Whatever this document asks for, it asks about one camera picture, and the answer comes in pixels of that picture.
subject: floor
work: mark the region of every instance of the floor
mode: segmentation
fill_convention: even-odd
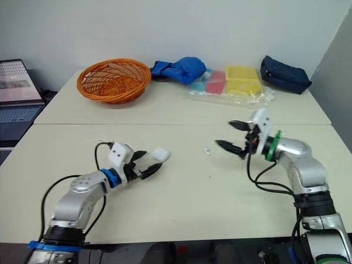
[[[291,263],[288,255],[288,243],[273,239],[236,239],[232,243],[238,248],[243,264],[261,264],[257,256],[260,250],[277,254],[281,263]],[[112,252],[104,252],[102,264],[139,264],[145,252],[153,243],[122,244],[114,246]],[[176,264],[210,264],[210,241],[176,242],[178,259]],[[25,244],[0,243],[0,264],[22,263],[28,249]],[[99,264],[101,251],[83,249],[79,255],[79,263]]]

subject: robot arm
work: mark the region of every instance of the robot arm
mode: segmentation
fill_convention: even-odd
[[[69,192],[57,203],[42,241],[30,242],[29,247],[34,251],[28,263],[77,263],[77,253],[85,240],[83,231],[96,202],[118,185],[126,185],[137,178],[146,179],[160,169],[162,163],[145,171],[135,169],[135,161],[146,153],[134,152],[125,144],[114,143],[109,154],[112,168],[73,180]]]
[[[325,167],[313,158],[307,143],[269,136],[272,123],[268,110],[260,109],[249,122],[232,121],[236,129],[247,131],[244,150],[230,142],[217,140],[225,150],[245,158],[251,152],[264,155],[266,160],[278,162],[288,175],[294,193],[295,207],[301,211],[302,236],[309,263],[334,259],[352,261],[352,247],[341,216],[335,211],[327,184]]]

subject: blue ring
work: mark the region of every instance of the blue ring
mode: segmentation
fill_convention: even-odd
[[[102,171],[109,178],[112,183],[112,188],[115,188],[117,186],[117,177],[108,169],[101,169],[100,171]]]
[[[41,249],[48,251],[64,251],[64,252],[79,252],[81,248],[79,246],[55,246],[55,245],[46,245],[41,244],[38,241],[30,241],[27,245],[30,249]]]

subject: black cable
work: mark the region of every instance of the black cable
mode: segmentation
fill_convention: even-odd
[[[66,179],[70,179],[70,178],[76,178],[80,175],[71,175],[71,176],[66,176],[64,178],[61,178],[60,180],[55,181],[50,187],[49,189],[45,192],[43,198],[42,198],[42,202],[41,202],[41,207],[40,207],[40,218],[41,218],[41,229],[40,229],[40,235],[38,238],[38,242],[40,243],[41,240],[43,239],[44,236],[44,229],[45,229],[45,201],[46,201],[46,197],[48,196],[48,194],[50,193],[50,191],[60,182],[62,182],[63,180]],[[27,254],[24,263],[27,264],[27,262],[29,261],[29,259],[31,258],[33,252],[35,249],[31,249],[29,251],[29,253]]]
[[[80,175],[71,175],[71,176],[66,176],[64,178],[61,178],[60,180],[55,181],[50,187],[49,189],[45,192],[42,202],[41,202],[41,207],[40,207],[40,217],[41,217],[41,230],[40,230],[40,236],[38,238],[38,242],[40,243],[40,241],[43,239],[44,236],[44,228],[45,228],[45,200],[46,197],[48,196],[49,192],[60,182],[62,182],[63,180],[66,179],[70,179],[70,178],[76,178]]]
[[[100,142],[98,143],[96,146],[95,146],[95,149],[94,149],[94,159],[95,159],[95,165],[97,166],[97,170],[99,171],[100,170],[100,167],[99,167],[99,163],[98,163],[98,157],[97,157],[97,151],[98,151],[98,147],[101,146],[101,145],[107,145],[110,147],[112,147],[113,143],[112,142]],[[86,237],[88,235],[88,233],[90,232],[90,230],[93,228],[93,226],[95,225],[95,223],[99,220],[99,218],[101,217],[101,215],[103,214],[103,211],[105,209],[105,205],[106,205],[106,195],[104,195],[103,197],[103,206],[101,207],[100,209],[100,212],[99,214],[97,215],[97,217],[94,219],[94,221],[92,222],[92,224],[88,227],[86,233],[84,234],[84,237]]]
[[[90,256],[92,255],[92,250],[89,251],[88,264],[90,264]]]
[[[291,196],[294,197],[293,191],[289,187],[287,187],[286,185],[283,185],[283,184],[280,184],[280,183],[274,183],[272,181],[258,181],[258,179],[259,179],[259,177],[261,175],[263,175],[268,170],[272,169],[273,167],[275,167],[277,165],[276,162],[273,165],[270,165],[269,167],[264,169],[261,173],[259,173],[258,176],[255,178],[255,180],[252,179],[251,173],[250,173],[250,163],[251,163],[252,152],[253,152],[252,146],[249,145],[249,152],[248,152],[248,158],[247,158],[247,176],[250,179],[250,181],[253,182],[256,185],[257,188],[259,188],[259,189],[261,189],[263,191],[268,191],[270,193],[277,193],[277,194],[288,194],[288,195],[291,195]],[[268,189],[268,188],[261,187],[260,185],[274,185],[274,186],[278,186],[278,187],[284,188],[284,189],[286,189],[286,191]]]
[[[299,229],[299,224],[301,222],[301,219],[302,219],[302,212],[299,212],[298,214],[298,217],[297,217],[297,220],[296,220],[296,223],[295,225],[293,226],[293,230],[292,230],[292,234],[291,234],[291,239],[290,239],[290,243],[291,243],[291,247],[292,247],[292,250],[293,250],[293,253],[295,254],[296,258],[299,260],[300,263],[304,263],[302,262],[302,260],[298,257],[298,254],[297,254],[297,251],[296,251],[296,248],[295,248],[295,235],[296,235],[296,232],[298,231]]]
[[[97,158],[98,147],[101,146],[101,145],[108,145],[108,146],[111,148],[112,144],[113,144],[112,142],[100,142],[100,143],[98,143],[98,144],[95,146],[95,149],[94,149],[94,159],[95,159],[95,165],[97,166],[97,170],[98,170],[98,171],[100,170],[99,163],[98,163],[98,158]]]
[[[104,251],[101,251],[100,259],[99,259],[99,264],[101,264],[101,260],[103,259],[103,254],[104,254]]]
[[[87,229],[86,233],[84,234],[84,237],[86,237],[88,235],[88,233],[90,232],[90,230],[93,228],[93,226],[95,225],[95,223],[99,220],[100,216],[103,214],[103,211],[105,209],[105,205],[106,205],[106,196],[104,195],[103,197],[103,206],[100,209],[99,214],[97,215],[97,217],[94,219],[93,223],[89,226],[89,228]]]
[[[299,208],[296,207],[296,219],[299,219],[299,214],[300,214]],[[299,227],[297,228],[297,236],[299,238],[299,243],[302,245],[302,242],[301,242],[301,230],[300,230]]]

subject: laptop keyboard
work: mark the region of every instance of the laptop keyboard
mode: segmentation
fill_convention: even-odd
[[[0,150],[0,165],[5,161],[7,156],[9,156],[11,150]]]
[[[30,122],[40,107],[1,109],[0,123]]]

